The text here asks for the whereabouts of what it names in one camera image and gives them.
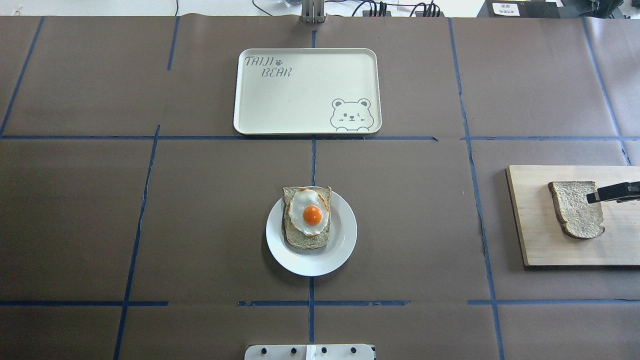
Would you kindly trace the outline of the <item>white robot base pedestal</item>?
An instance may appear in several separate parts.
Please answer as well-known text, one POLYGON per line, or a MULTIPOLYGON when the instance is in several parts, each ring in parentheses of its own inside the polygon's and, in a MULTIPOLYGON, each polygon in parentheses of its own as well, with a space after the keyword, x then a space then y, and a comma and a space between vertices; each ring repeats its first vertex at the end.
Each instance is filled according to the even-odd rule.
POLYGON ((251 345, 245 360, 375 360, 375 346, 348 344, 277 344, 251 345))

